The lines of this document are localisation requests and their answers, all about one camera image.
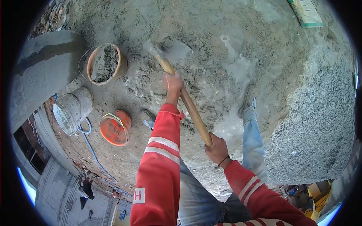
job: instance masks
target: bracelet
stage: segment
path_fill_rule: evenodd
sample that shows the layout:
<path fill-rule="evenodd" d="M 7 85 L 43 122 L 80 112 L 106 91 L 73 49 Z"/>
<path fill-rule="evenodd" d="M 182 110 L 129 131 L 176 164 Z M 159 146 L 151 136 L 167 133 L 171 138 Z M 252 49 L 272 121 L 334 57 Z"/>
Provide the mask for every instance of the bracelet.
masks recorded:
<path fill-rule="evenodd" d="M 223 161 L 224 161 L 225 159 L 227 159 L 227 158 L 230 158 L 230 156 L 229 156 L 229 155 L 226 156 L 226 157 L 223 159 Z"/>

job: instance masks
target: blue hose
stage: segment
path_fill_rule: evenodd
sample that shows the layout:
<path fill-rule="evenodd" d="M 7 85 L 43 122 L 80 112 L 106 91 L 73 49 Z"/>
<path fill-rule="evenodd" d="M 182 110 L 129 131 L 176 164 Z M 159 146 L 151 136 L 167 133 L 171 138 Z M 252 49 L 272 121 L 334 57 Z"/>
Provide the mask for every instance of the blue hose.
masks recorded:
<path fill-rule="evenodd" d="M 85 136 L 86 134 L 89 134 L 89 133 L 92 131 L 92 125 L 91 125 L 88 117 L 86 117 L 85 119 L 86 119 L 86 121 L 87 121 L 87 123 L 88 123 L 89 131 L 88 131 L 88 132 L 84 132 L 81 125 L 78 126 L 78 130 L 83 134 L 83 137 L 84 137 L 86 143 L 88 144 L 90 150 L 92 151 L 93 158 L 94 158 L 94 160 L 96 161 L 96 163 L 99 165 L 99 167 L 100 167 L 112 180 L 114 180 L 114 181 L 109 181 L 109 180 L 104 179 L 104 181 L 110 182 L 110 183 L 115 183 L 115 184 L 116 184 L 116 183 L 118 183 L 117 180 L 116 180 L 114 177 L 112 177 L 112 176 L 103 168 L 103 166 L 98 162 L 98 159 L 97 159 L 97 157 L 96 157 L 96 154 L 94 153 L 94 150 L 93 150 L 91 144 L 89 143 L 87 137 Z"/>

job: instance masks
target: concrete pillar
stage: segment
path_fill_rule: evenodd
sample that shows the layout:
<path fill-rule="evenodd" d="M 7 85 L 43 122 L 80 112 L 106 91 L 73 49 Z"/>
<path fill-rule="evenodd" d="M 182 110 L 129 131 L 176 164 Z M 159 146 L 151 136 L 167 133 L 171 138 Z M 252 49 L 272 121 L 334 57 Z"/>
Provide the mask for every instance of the concrete pillar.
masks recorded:
<path fill-rule="evenodd" d="M 13 71 L 11 133 L 42 103 L 79 75 L 78 62 L 84 53 L 85 40 L 75 31 L 50 32 L 25 43 Z"/>

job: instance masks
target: red jacket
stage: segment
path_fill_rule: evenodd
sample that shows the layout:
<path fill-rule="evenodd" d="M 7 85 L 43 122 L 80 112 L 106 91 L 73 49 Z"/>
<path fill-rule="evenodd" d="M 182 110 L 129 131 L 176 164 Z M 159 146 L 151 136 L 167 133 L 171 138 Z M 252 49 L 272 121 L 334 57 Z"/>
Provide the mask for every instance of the red jacket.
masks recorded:
<path fill-rule="evenodd" d="M 131 225 L 176 225 L 180 199 L 180 120 L 183 113 L 164 104 L 157 114 L 137 172 Z M 279 194 L 268 189 L 255 174 L 231 162 L 224 171 L 232 190 L 255 220 L 237 225 L 317 225 Z"/>

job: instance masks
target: shoe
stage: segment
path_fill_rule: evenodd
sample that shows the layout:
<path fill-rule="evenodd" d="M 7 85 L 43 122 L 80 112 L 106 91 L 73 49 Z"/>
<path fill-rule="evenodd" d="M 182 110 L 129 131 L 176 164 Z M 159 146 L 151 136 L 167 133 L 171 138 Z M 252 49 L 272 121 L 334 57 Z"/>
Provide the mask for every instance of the shoe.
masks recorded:
<path fill-rule="evenodd" d="M 258 89 L 257 89 L 256 85 L 252 84 L 252 83 L 249 84 L 244 93 L 243 104 L 242 104 L 241 108 L 239 109 L 239 111 L 237 112 L 239 118 L 244 120 L 244 112 L 249 107 L 252 107 L 253 110 L 256 108 L 256 96 L 257 95 L 258 95 Z"/>
<path fill-rule="evenodd" d="M 143 124 L 145 124 L 150 130 L 153 130 L 156 117 L 148 109 L 142 109 L 139 117 L 141 118 Z"/>

